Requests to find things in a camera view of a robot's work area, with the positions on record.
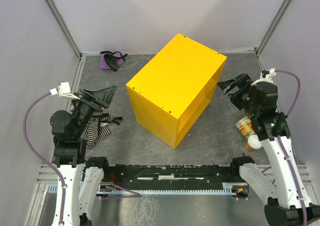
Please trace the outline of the yellow shelf cabinet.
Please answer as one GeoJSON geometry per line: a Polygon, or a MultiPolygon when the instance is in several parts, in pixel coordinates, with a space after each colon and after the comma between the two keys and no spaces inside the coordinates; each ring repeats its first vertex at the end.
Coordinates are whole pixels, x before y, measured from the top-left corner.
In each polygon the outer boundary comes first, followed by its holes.
{"type": "Polygon", "coordinates": [[[177,148],[211,102],[226,60],[177,34],[126,84],[138,124],[177,148]]]}

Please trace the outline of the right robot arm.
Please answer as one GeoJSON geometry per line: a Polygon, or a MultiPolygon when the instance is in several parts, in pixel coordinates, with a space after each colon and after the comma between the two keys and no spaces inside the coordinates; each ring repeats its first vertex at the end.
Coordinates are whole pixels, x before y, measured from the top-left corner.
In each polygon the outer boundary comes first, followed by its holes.
{"type": "Polygon", "coordinates": [[[233,159],[229,175],[243,179],[264,204],[269,225],[309,225],[320,218],[296,165],[287,115],[277,111],[278,88],[273,73],[262,72],[253,81],[246,73],[217,85],[239,109],[244,109],[262,148],[266,151],[275,183],[271,183],[248,156],[233,159]]]}

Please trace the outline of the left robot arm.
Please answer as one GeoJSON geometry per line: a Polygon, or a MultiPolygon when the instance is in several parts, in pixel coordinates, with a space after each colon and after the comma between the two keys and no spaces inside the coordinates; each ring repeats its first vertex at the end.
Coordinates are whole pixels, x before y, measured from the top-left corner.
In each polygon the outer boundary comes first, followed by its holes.
{"type": "Polygon", "coordinates": [[[60,83],[51,93],[67,97],[72,112],[56,111],[50,118],[54,142],[54,165],[58,191],[53,225],[92,225],[92,209],[98,186],[110,177],[106,157],[85,159],[87,141],[82,138],[95,112],[108,108],[116,86],[100,90],[81,89],[72,93],[69,83],[60,83]]]}

